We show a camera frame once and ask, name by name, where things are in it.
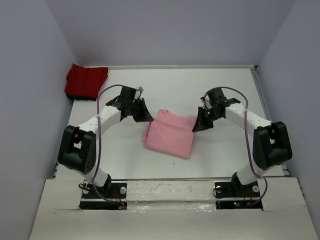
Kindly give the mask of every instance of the gray wall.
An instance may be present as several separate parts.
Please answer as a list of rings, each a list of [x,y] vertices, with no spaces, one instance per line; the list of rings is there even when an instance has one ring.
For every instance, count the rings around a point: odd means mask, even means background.
[[[71,112],[73,62],[43,0],[0,1],[0,239],[29,239]]]
[[[46,0],[81,65],[256,65],[294,0]]]
[[[320,237],[320,1],[297,0],[264,56],[258,75],[274,121],[286,123],[293,159]]]

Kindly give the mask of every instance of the white table surface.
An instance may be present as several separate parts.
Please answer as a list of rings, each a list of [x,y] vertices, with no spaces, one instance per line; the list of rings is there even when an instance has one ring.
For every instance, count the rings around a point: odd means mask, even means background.
[[[153,117],[157,116],[159,109],[186,117],[196,116],[204,92],[227,86],[243,92],[248,98],[249,109],[265,118],[248,68],[110,70],[101,89],[114,84],[133,88],[142,86],[142,97]],[[120,90],[115,87],[105,92],[100,100],[101,108]],[[223,91],[228,99],[237,98],[243,102],[237,93]],[[69,124],[77,126],[95,114],[96,102],[75,100]],[[101,167],[113,179],[231,177],[248,163],[244,131],[226,119],[215,121],[213,129],[195,133],[188,160],[144,148],[141,138],[147,127],[148,123],[135,123],[132,117],[128,117],[102,136]],[[266,173],[266,176],[283,175],[281,166]],[[56,178],[82,179],[63,165],[58,166]]]
[[[46,180],[30,240],[318,239],[295,178],[268,179],[263,211],[216,210],[214,182],[203,180],[128,181],[126,211],[81,210],[78,183]]]

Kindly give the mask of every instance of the folded red towel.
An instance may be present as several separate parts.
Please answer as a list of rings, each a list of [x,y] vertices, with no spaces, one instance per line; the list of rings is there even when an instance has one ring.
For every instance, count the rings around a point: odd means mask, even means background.
[[[73,64],[66,76],[64,92],[69,99],[95,101],[107,77],[107,67],[89,68]]]

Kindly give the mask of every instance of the pink cloth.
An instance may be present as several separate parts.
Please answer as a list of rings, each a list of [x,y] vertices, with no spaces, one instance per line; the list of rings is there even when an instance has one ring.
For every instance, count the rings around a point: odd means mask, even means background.
[[[194,138],[192,128],[196,120],[195,116],[178,116],[160,109],[154,121],[149,123],[142,141],[148,149],[188,159]]]

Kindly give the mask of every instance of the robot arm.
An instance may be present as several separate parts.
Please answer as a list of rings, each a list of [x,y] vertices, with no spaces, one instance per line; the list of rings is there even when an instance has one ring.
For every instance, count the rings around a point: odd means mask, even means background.
[[[64,129],[58,153],[58,163],[74,170],[89,182],[105,192],[111,187],[111,177],[101,168],[94,178],[96,164],[96,139],[98,136],[98,118],[101,123],[101,135],[111,126],[121,122],[127,116],[133,116],[135,122],[151,122],[145,100],[140,98],[143,89],[123,86],[119,96],[109,101],[99,114],[79,126],[67,126]]]
[[[221,88],[208,91],[201,100],[203,106],[198,108],[193,132],[213,128],[213,121],[220,118],[245,128],[246,108],[235,98],[227,99]],[[284,123],[273,123],[247,110],[247,131],[253,137],[252,167],[258,176],[292,158],[288,131]],[[233,191],[248,189],[257,179],[250,164],[247,164],[232,176]]]

